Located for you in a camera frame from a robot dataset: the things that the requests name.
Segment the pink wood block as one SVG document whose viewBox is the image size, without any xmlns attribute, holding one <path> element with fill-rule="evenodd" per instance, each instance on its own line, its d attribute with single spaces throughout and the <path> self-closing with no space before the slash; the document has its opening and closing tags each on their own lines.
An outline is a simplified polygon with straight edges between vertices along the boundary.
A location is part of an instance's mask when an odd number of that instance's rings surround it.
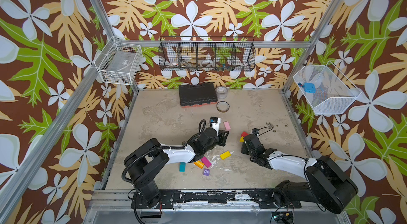
<svg viewBox="0 0 407 224">
<path fill-rule="evenodd" d="M 227 131 L 230 131 L 230 130 L 231 130 L 231 126 L 230 126 L 230 124 L 229 124 L 227 121 L 224 122 L 224 127 L 225 127 L 225 129 L 226 129 Z"/>
</svg>

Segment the red block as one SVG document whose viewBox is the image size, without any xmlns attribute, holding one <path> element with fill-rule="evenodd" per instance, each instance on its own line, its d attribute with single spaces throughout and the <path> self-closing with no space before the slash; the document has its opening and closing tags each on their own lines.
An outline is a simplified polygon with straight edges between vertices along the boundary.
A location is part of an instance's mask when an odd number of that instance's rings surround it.
<svg viewBox="0 0 407 224">
<path fill-rule="evenodd" d="M 241 137 L 246 137 L 247 135 L 249 135 L 247 132 L 242 132 Z"/>
</svg>

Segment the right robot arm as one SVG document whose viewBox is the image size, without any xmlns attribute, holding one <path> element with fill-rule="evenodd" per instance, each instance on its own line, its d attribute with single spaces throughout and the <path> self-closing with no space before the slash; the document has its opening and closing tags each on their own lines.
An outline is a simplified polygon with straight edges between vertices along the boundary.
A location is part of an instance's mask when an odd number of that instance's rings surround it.
<svg viewBox="0 0 407 224">
<path fill-rule="evenodd" d="M 283 181 L 275 187 L 272 202 L 278 207 L 303 201 L 340 214 L 359 192 L 351 178 L 328 156 L 305 158 L 265 149 L 257 134 L 243 138 L 241 153 L 261 167 L 305 179 L 305 182 Z"/>
</svg>

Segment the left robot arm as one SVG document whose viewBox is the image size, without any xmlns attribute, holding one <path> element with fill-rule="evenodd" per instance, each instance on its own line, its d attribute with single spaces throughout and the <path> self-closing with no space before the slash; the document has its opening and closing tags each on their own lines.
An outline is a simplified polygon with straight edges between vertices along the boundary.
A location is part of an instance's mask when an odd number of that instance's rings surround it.
<svg viewBox="0 0 407 224">
<path fill-rule="evenodd" d="M 143 205 L 152 208 L 161 199 L 154 179 L 165 165 L 197 162 L 214 147 L 225 146 L 229 133 L 206 128 L 179 146 L 165 145 L 152 138 L 125 158 L 121 179 L 133 186 Z"/>
</svg>

